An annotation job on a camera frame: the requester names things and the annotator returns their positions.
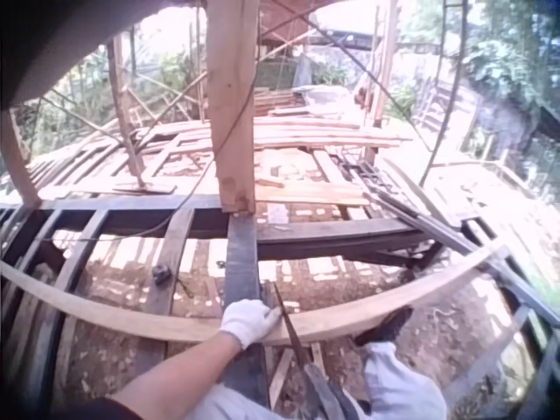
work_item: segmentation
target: dirt ground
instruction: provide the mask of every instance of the dirt ground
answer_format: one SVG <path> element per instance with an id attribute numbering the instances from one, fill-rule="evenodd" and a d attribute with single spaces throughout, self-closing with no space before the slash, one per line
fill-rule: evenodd
<path id="1" fill-rule="evenodd" d="M 286 153 L 281 159 L 275 156 L 275 162 L 289 162 L 279 164 L 280 176 L 286 179 L 320 177 L 309 155 L 298 150 Z M 331 221 L 340 218 L 340 211 L 335 206 L 290 204 L 270 207 L 260 203 L 257 221 L 270 221 L 271 213 L 277 214 L 278 210 L 287 214 L 287 221 Z M 89 278 L 82 287 L 83 296 L 141 311 L 161 242 L 151 238 L 100 242 L 87 264 Z M 215 287 L 219 297 L 223 296 L 222 262 L 226 258 L 226 246 L 227 240 L 221 239 L 187 241 L 179 273 L 182 285 L 178 286 L 173 298 L 173 316 L 221 315 L 220 303 L 211 298 L 209 291 Z M 458 255 L 447 253 L 441 262 L 424 273 L 416 273 L 416 277 L 442 270 L 458 258 Z M 264 284 L 276 282 L 283 300 L 293 312 L 305 312 L 383 293 L 398 287 L 403 273 L 394 267 L 349 262 L 341 257 L 260 262 L 259 272 Z M 510 316 L 498 291 L 491 282 L 479 278 L 436 305 L 416 310 L 396 341 L 398 356 L 405 364 L 428 375 L 441 389 L 445 389 L 483 354 L 509 321 Z M 57 359 L 54 408 L 104 396 L 129 382 L 135 375 L 137 343 L 135 337 L 68 318 Z M 362 376 L 364 355 L 351 337 L 323 341 L 321 347 L 326 373 L 355 398 L 368 399 Z M 171 343 L 168 355 L 185 348 L 185 345 Z M 273 350 L 270 377 L 282 350 Z M 276 405 L 276 411 L 287 417 L 293 414 L 302 395 L 302 384 L 295 371 L 292 362 Z M 467 406 L 471 401 L 475 401 L 472 404 L 482 405 L 487 400 L 487 394 L 488 386 L 483 383 L 468 400 Z M 459 406 L 454 416 L 471 418 L 479 408 L 464 409 Z"/>

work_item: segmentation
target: black shoe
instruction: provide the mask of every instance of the black shoe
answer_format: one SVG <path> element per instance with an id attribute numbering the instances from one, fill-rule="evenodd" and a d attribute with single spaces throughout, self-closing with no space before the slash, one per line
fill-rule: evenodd
<path id="1" fill-rule="evenodd" d="M 401 309 L 390 313 L 385 319 L 375 328 L 364 331 L 362 334 L 357 335 L 353 342 L 356 346 L 364 346 L 367 343 L 381 342 L 381 341 L 395 341 L 401 333 L 404 324 L 410 319 L 414 310 L 410 306 L 404 306 Z"/>

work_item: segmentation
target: gloved hand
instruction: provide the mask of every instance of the gloved hand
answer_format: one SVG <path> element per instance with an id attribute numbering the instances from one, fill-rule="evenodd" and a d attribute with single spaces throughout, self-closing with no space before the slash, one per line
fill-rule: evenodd
<path id="1" fill-rule="evenodd" d="M 235 336 L 245 350 L 267 335 L 281 315 L 280 308 L 270 309 L 260 300 L 243 299 L 227 307 L 220 331 Z"/>

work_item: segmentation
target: cable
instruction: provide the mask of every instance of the cable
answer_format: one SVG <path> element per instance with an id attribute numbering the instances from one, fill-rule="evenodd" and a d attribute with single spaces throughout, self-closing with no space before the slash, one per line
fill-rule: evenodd
<path id="1" fill-rule="evenodd" d="M 261 41 L 261 26 L 260 26 L 260 18 L 259 18 L 259 25 L 257 26 L 257 39 L 259 40 L 259 44 Z M 194 183 L 194 186 L 192 187 L 192 190 L 188 193 L 188 195 L 181 201 L 181 203 L 177 206 L 177 208 L 173 211 L 171 211 L 171 214 L 169 216 L 167 216 L 163 221 L 159 222 L 156 226 L 154 227 L 150 227 L 148 229 L 145 229 L 144 231 L 135 233 L 135 234 L 127 234 L 125 236 L 117 236 L 115 238 L 110 238 L 110 239 L 101 239 L 101 238 L 76 238 L 76 239 L 72 239 L 72 240 L 68 240 L 69 242 L 112 242 L 112 241 L 121 241 L 123 239 L 129 239 L 129 238 L 134 238 L 137 236 L 145 236 L 148 235 L 152 232 L 155 232 L 157 230 L 159 230 L 160 228 L 164 227 L 165 225 L 167 225 L 173 215 L 181 209 L 181 207 L 183 207 L 185 205 L 185 203 L 194 195 L 194 192 L 196 191 L 196 189 L 199 187 L 200 183 L 202 182 L 202 179 L 205 177 L 205 175 L 208 172 L 208 169 L 210 169 L 210 165 L 212 165 L 212 163 L 216 160 L 216 158 L 220 155 L 221 151 L 223 150 L 224 146 L 226 145 L 226 143 L 229 141 L 231 135 L 233 134 L 235 127 L 237 127 L 237 124 L 239 123 L 239 121 L 242 119 L 243 113 L 245 112 L 245 110 L 247 109 L 247 106 L 249 105 L 249 102 L 253 96 L 253 92 L 255 90 L 255 84 L 256 84 L 256 78 L 258 75 L 258 69 L 259 69 L 259 59 L 261 58 L 261 49 L 257 48 L 257 61 L 256 61 L 256 65 L 255 65 L 255 76 L 253 77 L 253 81 L 251 82 L 251 86 L 249 87 L 248 93 L 247 93 L 247 97 L 245 98 L 245 102 L 243 103 L 243 106 L 241 107 L 241 111 L 239 112 L 239 114 L 237 114 L 237 117 L 234 120 L 234 123 L 232 124 L 231 128 L 229 129 L 229 131 L 226 134 L 226 138 L 224 139 L 223 143 L 221 144 L 220 148 L 213 154 L 212 159 L 210 160 L 210 162 L 208 162 L 208 164 L 206 165 L 206 167 L 202 170 L 202 173 L 199 175 L 199 178 L 196 180 L 196 182 Z M 46 241 L 49 242 L 51 241 L 51 238 L 35 238 L 34 241 Z"/>

